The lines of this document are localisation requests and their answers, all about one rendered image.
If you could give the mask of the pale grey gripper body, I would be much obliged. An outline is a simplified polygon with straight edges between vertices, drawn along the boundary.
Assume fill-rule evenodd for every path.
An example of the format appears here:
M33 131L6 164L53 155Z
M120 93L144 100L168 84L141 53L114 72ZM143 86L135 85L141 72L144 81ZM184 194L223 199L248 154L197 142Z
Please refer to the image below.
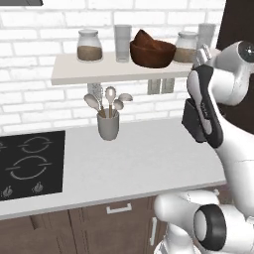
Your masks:
M196 59L199 65L210 65L211 61L211 52L209 47L206 44L203 44L197 51L196 51Z

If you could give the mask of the tall dark brown cabinet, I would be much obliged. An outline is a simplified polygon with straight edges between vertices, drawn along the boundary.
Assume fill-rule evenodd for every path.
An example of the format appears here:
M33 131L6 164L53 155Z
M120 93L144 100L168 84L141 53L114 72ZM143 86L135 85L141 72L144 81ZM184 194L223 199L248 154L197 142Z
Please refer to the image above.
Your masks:
M216 48L247 41L254 44L254 0L226 0ZM254 73L243 101L236 106L219 104L225 119L233 125L254 134Z

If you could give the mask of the large brown wooden bowl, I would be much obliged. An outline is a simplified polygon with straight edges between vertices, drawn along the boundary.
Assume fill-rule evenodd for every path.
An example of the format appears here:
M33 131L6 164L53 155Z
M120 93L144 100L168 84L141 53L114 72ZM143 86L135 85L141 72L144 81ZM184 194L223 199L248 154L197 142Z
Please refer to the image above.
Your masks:
M134 64L147 68L167 67L173 60L176 46L159 40L154 40L145 46L130 43L130 55Z

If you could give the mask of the small brown wooden bowl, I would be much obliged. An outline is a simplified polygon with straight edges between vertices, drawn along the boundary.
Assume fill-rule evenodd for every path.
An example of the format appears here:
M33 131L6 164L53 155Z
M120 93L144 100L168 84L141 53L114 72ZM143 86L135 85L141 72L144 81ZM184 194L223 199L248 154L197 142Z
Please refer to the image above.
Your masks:
M134 44L140 47L153 47L154 39L144 30L140 29L134 38Z

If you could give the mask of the brown cabinet door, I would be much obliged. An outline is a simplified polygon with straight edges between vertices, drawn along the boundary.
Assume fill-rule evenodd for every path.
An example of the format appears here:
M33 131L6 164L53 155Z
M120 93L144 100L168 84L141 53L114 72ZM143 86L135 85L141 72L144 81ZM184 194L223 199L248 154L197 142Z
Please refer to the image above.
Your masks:
M149 197L148 202L148 214L149 214L149 225L148 225L148 240L147 240L147 254L153 254L156 246L163 240L163 237L166 232L167 223L160 221L158 218L157 223L157 231L156 231L156 237L155 237L155 243L154 246L150 246L150 237L151 237L151 229L152 229L152 217L156 217L155 211L154 211L154 201L155 196Z

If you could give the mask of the glass jar with beige filling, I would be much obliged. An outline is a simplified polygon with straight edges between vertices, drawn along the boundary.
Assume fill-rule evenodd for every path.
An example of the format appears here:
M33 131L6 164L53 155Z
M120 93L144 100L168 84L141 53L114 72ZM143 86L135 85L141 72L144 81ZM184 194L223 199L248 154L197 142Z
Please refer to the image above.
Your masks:
M181 31L176 41L176 53L174 61L178 63L190 64L196 50L197 33Z

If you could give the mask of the grey canister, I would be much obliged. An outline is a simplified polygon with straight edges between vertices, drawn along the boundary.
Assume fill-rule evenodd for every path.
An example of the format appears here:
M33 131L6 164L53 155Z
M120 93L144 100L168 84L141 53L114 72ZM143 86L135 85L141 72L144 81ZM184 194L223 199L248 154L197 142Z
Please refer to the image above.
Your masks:
M210 23L201 23L198 25L197 44L199 49L203 44L208 47L211 46L211 42L215 32L215 25Z

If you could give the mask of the clear drinking glass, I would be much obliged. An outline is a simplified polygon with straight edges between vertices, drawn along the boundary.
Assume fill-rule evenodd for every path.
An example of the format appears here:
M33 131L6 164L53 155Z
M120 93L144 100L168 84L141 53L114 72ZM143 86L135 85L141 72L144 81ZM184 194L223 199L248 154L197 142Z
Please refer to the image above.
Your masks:
M119 63L128 63L130 58L131 25L115 25L115 56Z

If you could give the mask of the grey slotted spatula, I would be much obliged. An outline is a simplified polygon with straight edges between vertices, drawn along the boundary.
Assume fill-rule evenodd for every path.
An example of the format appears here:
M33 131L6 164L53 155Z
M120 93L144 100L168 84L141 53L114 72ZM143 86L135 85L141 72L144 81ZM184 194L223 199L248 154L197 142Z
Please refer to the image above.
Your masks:
M87 91L97 98L99 105L102 105L103 88L100 83L89 83Z

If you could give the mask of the glass jar with brown filling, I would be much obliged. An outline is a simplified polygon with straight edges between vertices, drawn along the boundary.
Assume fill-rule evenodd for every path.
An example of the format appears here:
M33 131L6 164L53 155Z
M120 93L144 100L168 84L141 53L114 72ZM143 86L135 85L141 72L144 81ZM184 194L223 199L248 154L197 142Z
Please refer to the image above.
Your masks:
M77 58L84 62L97 62L102 59L102 47L98 31L82 29L78 31Z

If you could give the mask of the grey utensil pot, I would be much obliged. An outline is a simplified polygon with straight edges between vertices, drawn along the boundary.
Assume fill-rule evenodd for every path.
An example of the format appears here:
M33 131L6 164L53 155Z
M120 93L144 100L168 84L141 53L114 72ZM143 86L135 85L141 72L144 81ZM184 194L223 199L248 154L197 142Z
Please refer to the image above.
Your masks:
M113 111L109 117L109 109L105 109L106 118L97 114L97 128L100 137L106 141L114 140L119 132L119 112Z

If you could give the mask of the dark grey range hood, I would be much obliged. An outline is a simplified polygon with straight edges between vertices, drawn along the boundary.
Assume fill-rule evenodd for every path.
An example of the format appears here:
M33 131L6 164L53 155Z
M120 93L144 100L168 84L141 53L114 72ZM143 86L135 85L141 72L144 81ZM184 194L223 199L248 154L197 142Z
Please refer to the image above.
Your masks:
M43 6L43 0L0 0L0 7Z

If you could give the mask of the brown drawer front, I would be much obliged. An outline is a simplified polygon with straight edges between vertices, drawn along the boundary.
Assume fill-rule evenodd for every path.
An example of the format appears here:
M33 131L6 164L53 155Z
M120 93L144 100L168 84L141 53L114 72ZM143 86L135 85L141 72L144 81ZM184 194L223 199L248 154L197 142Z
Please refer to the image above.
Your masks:
M131 211L106 213L106 206L132 204ZM82 210L88 254L145 254L148 238L147 197L85 207Z

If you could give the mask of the black hob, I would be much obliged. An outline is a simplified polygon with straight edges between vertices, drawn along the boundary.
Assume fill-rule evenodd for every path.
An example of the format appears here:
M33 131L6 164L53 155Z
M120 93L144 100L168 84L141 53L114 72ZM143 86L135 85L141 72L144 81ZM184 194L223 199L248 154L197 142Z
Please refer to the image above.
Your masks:
M65 131L0 137L0 201L59 193L64 181ZM37 182L41 193L33 193ZM1 192L11 186L13 193Z

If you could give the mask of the white wall shelf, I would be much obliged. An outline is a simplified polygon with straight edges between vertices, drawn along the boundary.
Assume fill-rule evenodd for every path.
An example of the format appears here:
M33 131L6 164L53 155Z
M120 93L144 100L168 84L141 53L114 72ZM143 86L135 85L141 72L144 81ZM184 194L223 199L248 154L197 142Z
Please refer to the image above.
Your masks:
M187 77L191 63L171 62L164 68L146 68L134 64L118 63L114 53L104 53L99 62L82 62L76 54L57 55L52 85L103 83L113 81Z

